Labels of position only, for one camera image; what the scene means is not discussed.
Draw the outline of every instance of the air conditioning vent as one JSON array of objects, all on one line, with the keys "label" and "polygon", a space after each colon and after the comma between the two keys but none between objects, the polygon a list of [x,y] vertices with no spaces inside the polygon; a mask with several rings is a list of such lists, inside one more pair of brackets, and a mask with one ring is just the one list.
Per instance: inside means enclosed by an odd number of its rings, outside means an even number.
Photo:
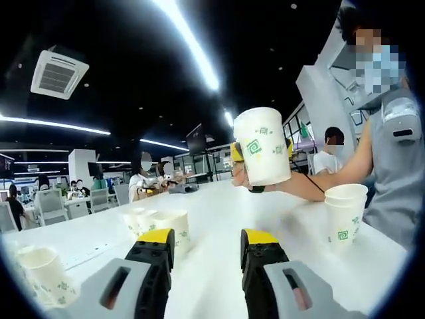
[{"label": "air conditioning vent", "polygon": [[31,92],[68,100],[88,65],[67,56],[43,51],[35,68]]}]

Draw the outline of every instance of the desk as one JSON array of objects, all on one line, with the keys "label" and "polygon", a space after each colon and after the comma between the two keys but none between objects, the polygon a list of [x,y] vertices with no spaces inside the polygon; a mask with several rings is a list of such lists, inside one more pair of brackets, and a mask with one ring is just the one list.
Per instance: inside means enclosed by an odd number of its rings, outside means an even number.
[{"label": "desk", "polygon": [[400,245],[366,224],[345,254],[334,255],[325,241],[324,204],[280,192],[252,194],[229,180],[203,184],[194,193],[162,193],[4,238],[53,247],[79,283],[111,259],[126,256],[134,241],[120,213],[132,207],[189,212],[193,248],[175,261],[165,318],[248,317],[241,286],[242,228],[270,231],[291,260],[304,262],[333,287],[336,301],[365,314],[386,294],[406,257]]}]

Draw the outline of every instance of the hand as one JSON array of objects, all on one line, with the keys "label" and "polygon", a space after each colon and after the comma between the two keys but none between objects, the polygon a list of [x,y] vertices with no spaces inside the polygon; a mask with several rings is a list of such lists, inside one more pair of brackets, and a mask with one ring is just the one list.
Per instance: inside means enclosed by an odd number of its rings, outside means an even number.
[{"label": "hand", "polygon": [[245,171],[245,165],[243,163],[235,163],[233,165],[233,180],[232,184],[234,186],[243,186],[248,189],[252,189],[250,182],[248,180],[248,174]]}]

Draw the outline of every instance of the gray sleeveless shirt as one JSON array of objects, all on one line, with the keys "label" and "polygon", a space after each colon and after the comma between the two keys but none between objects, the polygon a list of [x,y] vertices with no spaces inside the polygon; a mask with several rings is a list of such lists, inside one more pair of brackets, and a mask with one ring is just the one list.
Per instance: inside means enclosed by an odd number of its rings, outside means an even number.
[{"label": "gray sleeveless shirt", "polygon": [[364,221],[408,249],[422,209],[424,137],[397,142],[384,133],[381,112],[369,121],[376,193]]}]

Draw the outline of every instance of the ceiling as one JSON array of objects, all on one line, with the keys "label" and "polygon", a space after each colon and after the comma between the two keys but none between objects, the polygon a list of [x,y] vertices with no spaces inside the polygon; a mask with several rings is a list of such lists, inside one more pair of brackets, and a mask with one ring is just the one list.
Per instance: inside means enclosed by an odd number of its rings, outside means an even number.
[{"label": "ceiling", "polygon": [[[301,67],[315,62],[334,24],[340,1],[325,2],[178,1],[217,75],[217,91],[205,84],[188,45],[153,0],[8,3],[11,22],[0,31],[0,113],[111,135],[0,122],[0,150],[90,148],[103,161],[129,161],[143,150],[159,160],[182,151],[140,138],[186,148],[186,134],[202,122],[211,146],[229,143],[225,108],[235,116],[271,106],[285,120],[301,101],[295,85]],[[30,93],[40,52],[54,45],[90,65],[70,100]],[[66,154],[15,155],[67,160]]]}]

